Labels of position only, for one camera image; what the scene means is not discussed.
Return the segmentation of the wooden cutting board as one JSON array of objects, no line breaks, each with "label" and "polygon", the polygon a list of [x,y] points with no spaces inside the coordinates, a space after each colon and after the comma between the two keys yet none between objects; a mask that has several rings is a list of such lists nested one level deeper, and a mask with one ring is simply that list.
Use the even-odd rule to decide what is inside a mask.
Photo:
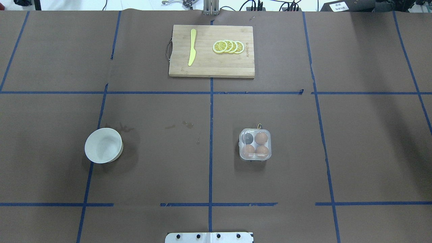
[{"label": "wooden cutting board", "polygon": [[[188,66],[191,29],[196,29],[196,57],[193,64]],[[244,43],[244,51],[241,54],[213,52],[213,44],[226,39]],[[171,77],[255,78],[251,26],[174,25],[171,43]]]}]

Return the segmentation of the aluminium frame post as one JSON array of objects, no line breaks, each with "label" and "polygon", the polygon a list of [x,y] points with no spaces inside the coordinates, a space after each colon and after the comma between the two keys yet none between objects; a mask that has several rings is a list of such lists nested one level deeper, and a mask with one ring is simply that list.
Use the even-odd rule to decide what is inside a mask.
[{"label": "aluminium frame post", "polygon": [[219,0],[204,0],[203,1],[203,14],[207,16],[219,15],[220,7]]}]

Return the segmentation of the white bowl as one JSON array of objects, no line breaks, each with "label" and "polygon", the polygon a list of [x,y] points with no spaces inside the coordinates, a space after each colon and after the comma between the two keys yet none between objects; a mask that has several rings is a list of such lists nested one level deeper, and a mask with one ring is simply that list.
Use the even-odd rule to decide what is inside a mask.
[{"label": "white bowl", "polygon": [[104,164],[117,160],[123,152],[121,135],[114,129],[102,128],[92,132],[87,138],[84,151],[93,163]]}]

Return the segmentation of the yellow plastic knife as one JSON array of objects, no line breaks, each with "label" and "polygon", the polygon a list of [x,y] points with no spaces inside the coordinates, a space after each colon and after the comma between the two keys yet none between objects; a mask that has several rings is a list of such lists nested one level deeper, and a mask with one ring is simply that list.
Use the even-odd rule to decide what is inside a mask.
[{"label": "yellow plastic knife", "polygon": [[190,30],[190,53],[189,53],[188,66],[191,66],[193,64],[195,57],[196,57],[195,40],[196,40],[196,29],[191,29]]}]

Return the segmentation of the clear plastic egg box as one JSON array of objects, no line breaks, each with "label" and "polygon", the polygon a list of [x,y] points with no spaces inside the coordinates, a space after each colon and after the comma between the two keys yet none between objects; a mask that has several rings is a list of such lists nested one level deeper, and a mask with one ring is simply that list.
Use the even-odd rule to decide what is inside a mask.
[{"label": "clear plastic egg box", "polygon": [[[242,151],[242,148],[244,145],[251,144],[251,145],[253,145],[253,147],[255,149],[259,146],[259,144],[255,143],[254,136],[257,132],[260,132],[260,131],[266,132],[268,137],[269,137],[268,142],[265,143],[264,145],[269,148],[270,155],[265,159],[257,158],[255,155],[253,156],[253,158],[250,158],[250,159],[243,158],[241,155],[241,151]],[[271,143],[270,132],[266,129],[243,129],[239,134],[239,156],[244,161],[266,161],[266,160],[270,159],[272,156],[272,143]]]}]

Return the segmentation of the brown egg from bowl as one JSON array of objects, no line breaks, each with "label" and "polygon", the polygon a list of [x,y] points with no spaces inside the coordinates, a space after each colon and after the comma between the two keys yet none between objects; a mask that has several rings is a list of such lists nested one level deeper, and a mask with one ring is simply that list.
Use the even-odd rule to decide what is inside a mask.
[{"label": "brown egg from bowl", "polygon": [[243,158],[250,159],[253,158],[255,155],[255,148],[251,144],[246,144],[243,146],[241,155]]}]

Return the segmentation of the brown egg back right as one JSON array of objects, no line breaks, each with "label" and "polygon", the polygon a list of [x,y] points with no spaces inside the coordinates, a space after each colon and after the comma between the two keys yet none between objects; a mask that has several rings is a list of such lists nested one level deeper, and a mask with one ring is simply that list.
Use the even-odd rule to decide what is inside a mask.
[{"label": "brown egg back right", "polygon": [[269,137],[267,133],[264,131],[257,132],[254,136],[255,143],[259,145],[264,145],[265,143],[268,142],[268,139]]}]

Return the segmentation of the brown egg front right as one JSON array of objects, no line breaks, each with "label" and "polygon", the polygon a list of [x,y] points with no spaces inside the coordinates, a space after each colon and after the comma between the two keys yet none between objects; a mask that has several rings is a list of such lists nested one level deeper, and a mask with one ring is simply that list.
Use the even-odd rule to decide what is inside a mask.
[{"label": "brown egg front right", "polygon": [[256,149],[255,149],[255,156],[257,158],[260,159],[265,159],[270,155],[270,150],[267,146],[265,145],[259,145]]}]

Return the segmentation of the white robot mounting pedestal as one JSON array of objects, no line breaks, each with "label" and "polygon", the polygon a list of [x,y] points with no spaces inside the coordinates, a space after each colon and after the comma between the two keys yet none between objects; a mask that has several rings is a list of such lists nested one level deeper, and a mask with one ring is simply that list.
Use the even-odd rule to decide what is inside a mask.
[{"label": "white robot mounting pedestal", "polygon": [[168,233],[165,243],[253,243],[250,232]]}]

